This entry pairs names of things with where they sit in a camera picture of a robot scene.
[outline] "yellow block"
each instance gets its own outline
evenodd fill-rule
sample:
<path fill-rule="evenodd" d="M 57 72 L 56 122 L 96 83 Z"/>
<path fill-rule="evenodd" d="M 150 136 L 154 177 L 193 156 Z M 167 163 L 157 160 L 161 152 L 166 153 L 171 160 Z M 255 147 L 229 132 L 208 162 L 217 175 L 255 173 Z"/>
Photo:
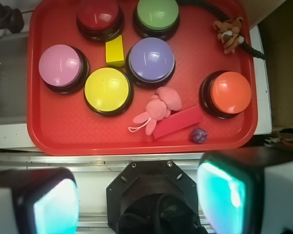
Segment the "yellow block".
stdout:
<path fill-rule="evenodd" d="M 110 67 L 123 67 L 125 65 L 122 35 L 105 43 L 105 60 Z"/>

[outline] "pink block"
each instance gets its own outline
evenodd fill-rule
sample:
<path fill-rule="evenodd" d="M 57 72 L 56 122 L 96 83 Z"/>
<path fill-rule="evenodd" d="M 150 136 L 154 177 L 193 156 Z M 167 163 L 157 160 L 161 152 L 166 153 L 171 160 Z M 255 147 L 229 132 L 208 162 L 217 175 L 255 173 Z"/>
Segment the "pink block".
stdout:
<path fill-rule="evenodd" d="M 199 106 L 179 111 L 159 122 L 153 131 L 155 139 L 200 122 L 203 115 Z"/>

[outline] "pink plush bunny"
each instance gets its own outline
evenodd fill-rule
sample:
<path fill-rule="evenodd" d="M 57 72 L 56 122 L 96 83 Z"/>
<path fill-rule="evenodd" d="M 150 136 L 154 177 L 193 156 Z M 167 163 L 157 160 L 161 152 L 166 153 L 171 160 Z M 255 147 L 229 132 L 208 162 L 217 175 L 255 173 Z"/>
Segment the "pink plush bunny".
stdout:
<path fill-rule="evenodd" d="M 129 127 L 132 133 L 146 126 L 146 134 L 150 136 L 156 126 L 156 122 L 170 116 L 171 111 L 179 111 L 182 107 L 179 94 L 172 88 L 159 87 L 155 95 L 146 105 L 146 111 L 133 119 L 133 123 L 141 124 L 140 127 Z"/>

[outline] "yellow button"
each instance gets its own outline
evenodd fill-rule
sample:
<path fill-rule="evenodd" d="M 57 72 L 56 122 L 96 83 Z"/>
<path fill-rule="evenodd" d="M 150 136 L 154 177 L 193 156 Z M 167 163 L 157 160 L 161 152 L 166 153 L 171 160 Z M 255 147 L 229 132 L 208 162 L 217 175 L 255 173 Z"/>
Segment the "yellow button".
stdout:
<path fill-rule="evenodd" d="M 100 68 L 88 77 L 84 95 L 94 109 L 99 112 L 112 112 L 126 102 L 129 96 L 129 83 L 119 70 Z"/>

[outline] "metal faucet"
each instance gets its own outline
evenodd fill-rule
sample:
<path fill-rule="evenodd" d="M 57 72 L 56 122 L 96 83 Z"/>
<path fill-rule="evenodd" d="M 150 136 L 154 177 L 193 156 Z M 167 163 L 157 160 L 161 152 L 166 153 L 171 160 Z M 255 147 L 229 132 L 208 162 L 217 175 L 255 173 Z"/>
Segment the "metal faucet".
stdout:
<path fill-rule="evenodd" d="M 8 29 L 11 33 L 19 33 L 24 27 L 23 16 L 19 9 L 11 9 L 0 3 L 0 29 Z"/>

